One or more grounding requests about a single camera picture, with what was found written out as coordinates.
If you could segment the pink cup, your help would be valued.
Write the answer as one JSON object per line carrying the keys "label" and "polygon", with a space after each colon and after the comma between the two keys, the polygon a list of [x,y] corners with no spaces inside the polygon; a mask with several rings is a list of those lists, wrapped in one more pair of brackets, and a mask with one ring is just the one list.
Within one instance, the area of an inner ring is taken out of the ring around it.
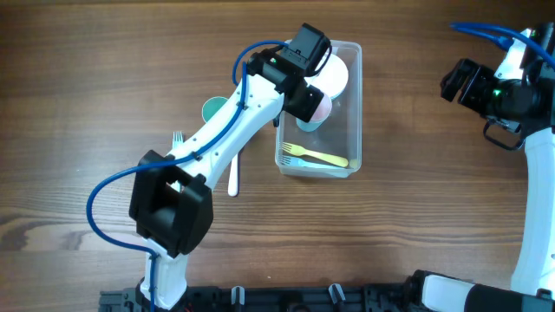
{"label": "pink cup", "polygon": [[316,111],[312,115],[310,122],[319,123],[326,120],[330,115],[332,107],[333,103],[331,98],[328,95],[324,94],[322,100],[317,106]]}

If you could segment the blue cup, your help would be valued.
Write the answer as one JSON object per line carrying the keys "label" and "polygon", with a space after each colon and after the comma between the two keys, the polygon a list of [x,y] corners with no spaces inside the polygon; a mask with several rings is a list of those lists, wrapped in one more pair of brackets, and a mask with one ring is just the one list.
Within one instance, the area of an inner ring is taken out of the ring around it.
{"label": "blue cup", "polygon": [[320,120],[320,121],[305,122],[300,119],[296,119],[296,123],[300,130],[304,132],[313,132],[323,124],[323,121]]}

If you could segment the white pink bowl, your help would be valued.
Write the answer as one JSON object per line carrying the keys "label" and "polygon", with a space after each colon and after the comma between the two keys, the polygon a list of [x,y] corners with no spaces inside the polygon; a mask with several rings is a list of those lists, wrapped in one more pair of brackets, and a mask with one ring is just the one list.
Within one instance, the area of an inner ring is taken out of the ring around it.
{"label": "white pink bowl", "polygon": [[305,80],[334,100],[346,88],[349,71],[344,61],[332,54],[317,75],[306,77]]}

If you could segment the yellow fork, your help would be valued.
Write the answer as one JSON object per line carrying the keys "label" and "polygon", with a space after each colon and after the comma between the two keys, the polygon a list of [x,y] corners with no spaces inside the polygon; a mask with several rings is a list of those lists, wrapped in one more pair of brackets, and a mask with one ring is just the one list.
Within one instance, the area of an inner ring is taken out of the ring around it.
{"label": "yellow fork", "polygon": [[291,144],[288,142],[282,143],[281,149],[294,156],[309,156],[315,159],[320,159],[335,166],[346,167],[349,165],[349,161],[343,157],[307,150],[302,146]]}

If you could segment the light blue fork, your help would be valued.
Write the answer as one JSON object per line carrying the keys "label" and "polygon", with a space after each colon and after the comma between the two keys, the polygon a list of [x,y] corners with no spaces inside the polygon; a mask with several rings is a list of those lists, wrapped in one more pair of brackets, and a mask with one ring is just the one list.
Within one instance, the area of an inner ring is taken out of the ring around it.
{"label": "light blue fork", "polygon": [[315,169],[339,169],[339,166],[318,164],[291,156],[279,156],[277,158],[277,162],[283,166],[306,167]]}

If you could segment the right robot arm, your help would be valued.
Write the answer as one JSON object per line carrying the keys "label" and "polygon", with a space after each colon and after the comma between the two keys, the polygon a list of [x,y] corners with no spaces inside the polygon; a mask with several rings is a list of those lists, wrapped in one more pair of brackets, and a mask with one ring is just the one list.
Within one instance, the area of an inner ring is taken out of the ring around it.
{"label": "right robot arm", "polygon": [[404,284],[403,303],[430,311],[552,311],[554,309],[554,25],[517,31],[490,23],[452,23],[452,29],[485,38],[506,52],[492,70],[461,59],[441,81],[441,97],[458,101],[515,133],[504,150],[523,149],[527,201],[523,241],[509,289],[417,270]]}

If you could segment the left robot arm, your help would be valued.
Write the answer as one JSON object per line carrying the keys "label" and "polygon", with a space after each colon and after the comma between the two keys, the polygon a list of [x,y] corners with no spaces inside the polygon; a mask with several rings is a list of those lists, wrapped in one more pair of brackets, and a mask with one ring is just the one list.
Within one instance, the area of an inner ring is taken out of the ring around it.
{"label": "left robot arm", "polygon": [[306,80],[331,55],[330,39],[305,23],[290,42],[267,42],[247,62],[234,95],[194,135],[168,155],[139,162],[129,215],[147,247],[146,274],[136,294],[143,309],[172,311],[187,289],[188,255],[213,221],[212,191],[251,137],[285,111],[308,121],[323,92]]}

